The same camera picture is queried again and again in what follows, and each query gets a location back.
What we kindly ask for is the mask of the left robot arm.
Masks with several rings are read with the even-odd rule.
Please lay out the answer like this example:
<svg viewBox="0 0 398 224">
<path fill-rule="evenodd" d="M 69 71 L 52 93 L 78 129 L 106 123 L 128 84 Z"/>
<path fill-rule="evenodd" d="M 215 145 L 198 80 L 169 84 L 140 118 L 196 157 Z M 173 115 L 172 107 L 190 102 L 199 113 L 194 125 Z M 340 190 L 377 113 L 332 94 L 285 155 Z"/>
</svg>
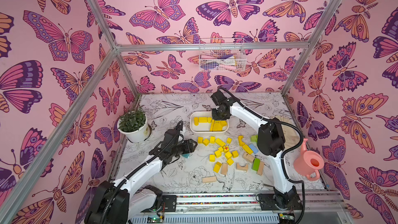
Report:
<svg viewBox="0 0 398 224">
<path fill-rule="evenodd" d="M 102 182 L 96 190 L 84 218 L 85 224 L 129 224 L 131 219 L 146 209 L 161 208 L 163 191 L 144 184 L 172 164 L 181 155 L 193 153 L 198 143 L 184 139 L 183 121 L 169 129 L 164 139 L 156 144 L 149 156 L 127 175 Z"/>
</svg>

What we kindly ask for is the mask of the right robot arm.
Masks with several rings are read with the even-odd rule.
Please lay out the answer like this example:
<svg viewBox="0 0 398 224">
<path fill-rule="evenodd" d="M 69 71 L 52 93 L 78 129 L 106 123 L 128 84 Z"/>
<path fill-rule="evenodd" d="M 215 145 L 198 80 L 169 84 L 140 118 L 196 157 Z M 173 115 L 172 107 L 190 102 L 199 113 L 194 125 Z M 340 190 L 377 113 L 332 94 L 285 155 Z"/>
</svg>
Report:
<svg viewBox="0 0 398 224">
<path fill-rule="evenodd" d="M 303 144 L 302 131 L 293 124 L 256 113 L 227 89 L 218 89 L 210 98 L 216 105 L 216 108 L 211 111 L 214 120 L 228 120 L 232 116 L 237 117 L 257 131 L 258 149 L 267 156 L 273 173 L 275 198 L 280 204 L 290 202 L 297 195 L 295 185 L 304 182 L 289 177 L 285 167 L 285 155 Z M 283 125 L 290 127 L 299 135 L 298 143 L 288 149 L 285 148 L 286 139 Z"/>
</svg>

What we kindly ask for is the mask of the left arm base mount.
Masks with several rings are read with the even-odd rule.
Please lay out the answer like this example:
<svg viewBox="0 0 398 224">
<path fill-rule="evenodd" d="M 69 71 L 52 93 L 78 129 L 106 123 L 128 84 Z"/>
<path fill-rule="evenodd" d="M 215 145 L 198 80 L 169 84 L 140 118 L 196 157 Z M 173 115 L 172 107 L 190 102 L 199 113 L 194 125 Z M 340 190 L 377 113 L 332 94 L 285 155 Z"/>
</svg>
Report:
<svg viewBox="0 0 398 224">
<path fill-rule="evenodd" d="M 165 195 L 157 197 L 154 205 L 145 209 L 144 213 L 159 213 L 159 212 L 176 212 L 177 207 L 177 196 L 176 195 Z"/>
</svg>

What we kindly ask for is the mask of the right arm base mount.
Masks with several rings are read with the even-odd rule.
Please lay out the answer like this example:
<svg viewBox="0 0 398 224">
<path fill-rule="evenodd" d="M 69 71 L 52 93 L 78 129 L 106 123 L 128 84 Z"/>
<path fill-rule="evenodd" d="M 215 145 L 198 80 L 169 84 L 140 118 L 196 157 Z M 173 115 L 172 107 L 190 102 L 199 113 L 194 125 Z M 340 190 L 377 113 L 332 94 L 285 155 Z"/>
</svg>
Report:
<svg viewBox="0 0 398 224">
<path fill-rule="evenodd" d="M 283 196 L 278 194 L 257 194 L 256 200 L 260 204 L 262 211 L 282 211 L 290 210 L 298 211 L 303 209 L 302 201 L 298 194 L 293 193 L 291 196 Z"/>
</svg>

